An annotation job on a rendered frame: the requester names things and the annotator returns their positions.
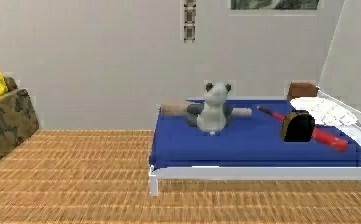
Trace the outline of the white bed with blue cover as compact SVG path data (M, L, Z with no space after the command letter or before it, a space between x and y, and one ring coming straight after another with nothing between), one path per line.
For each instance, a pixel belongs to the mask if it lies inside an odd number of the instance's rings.
M361 181L361 143L338 127L320 129L343 149L315 139L285 142L281 122L260 111L214 136L188 126L183 116L160 113L149 156L150 194L158 194L160 179Z

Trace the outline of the tan wooden baseball bat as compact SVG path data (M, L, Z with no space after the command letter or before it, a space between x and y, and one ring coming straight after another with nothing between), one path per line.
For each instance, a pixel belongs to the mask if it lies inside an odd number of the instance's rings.
M248 117L253 114L250 108L234 108L229 105L208 106L204 103L167 103L161 105L162 114L165 116L243 116Z

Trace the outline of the white pillow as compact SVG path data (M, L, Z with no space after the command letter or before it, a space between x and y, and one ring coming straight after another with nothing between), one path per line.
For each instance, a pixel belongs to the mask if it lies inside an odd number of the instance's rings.
M357 123L357 117L345 107L320 97L299 97L290 101L296 110L305 110L324 126L350 126Z

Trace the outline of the tall narrow framed picture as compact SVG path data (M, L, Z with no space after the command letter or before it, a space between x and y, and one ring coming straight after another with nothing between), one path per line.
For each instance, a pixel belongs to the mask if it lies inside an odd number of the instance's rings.
M195 41L196 0L184 0L184 41Z

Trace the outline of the black clock radio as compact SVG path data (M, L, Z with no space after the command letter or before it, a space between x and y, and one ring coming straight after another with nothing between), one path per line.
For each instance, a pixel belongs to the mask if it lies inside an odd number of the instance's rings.
M306 110L293 110L282 123L281 138L284 142L309 142L315 128L315 119Z

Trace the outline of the grey white teddy bear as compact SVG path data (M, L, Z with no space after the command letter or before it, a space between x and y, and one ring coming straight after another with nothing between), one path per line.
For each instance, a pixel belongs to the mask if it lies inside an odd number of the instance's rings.
M186 107L186 122L203 132L214 135L233 121L233 108L226 104L232 86L224 82L208 82L205 85L204 101Z

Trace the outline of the dark green framed picture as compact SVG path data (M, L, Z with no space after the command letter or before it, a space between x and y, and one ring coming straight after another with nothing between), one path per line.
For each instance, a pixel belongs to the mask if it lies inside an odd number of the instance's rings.
M231 10L316 10L320 0L230 0Z

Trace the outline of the brown wooden box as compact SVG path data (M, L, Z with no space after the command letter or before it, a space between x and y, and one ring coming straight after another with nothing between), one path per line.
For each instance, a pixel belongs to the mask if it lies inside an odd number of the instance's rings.
M292 100L299 97L316 97L319 88L311 83L292 82L289 85L287 99Z

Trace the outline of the red baseball bat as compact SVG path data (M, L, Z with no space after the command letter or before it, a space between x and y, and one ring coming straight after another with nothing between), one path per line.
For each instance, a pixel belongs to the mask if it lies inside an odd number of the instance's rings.
M265 108L263 106L258 106L257 109L271 117L274 117L278 120L280 120L283 123L283 120L285 118L286 115L282 115L279 113L276 113L268 108ZM313 134L312 134L312 138L311 140L314 139L319 143L325 144L329 147L332 147L338 151L344 151L348 148L348 142L346 140L341 139L340 137L336 137L333 134L330 134L329 132L326 132L320 128L318 128L316 126L315 123L315 128L313 130Z

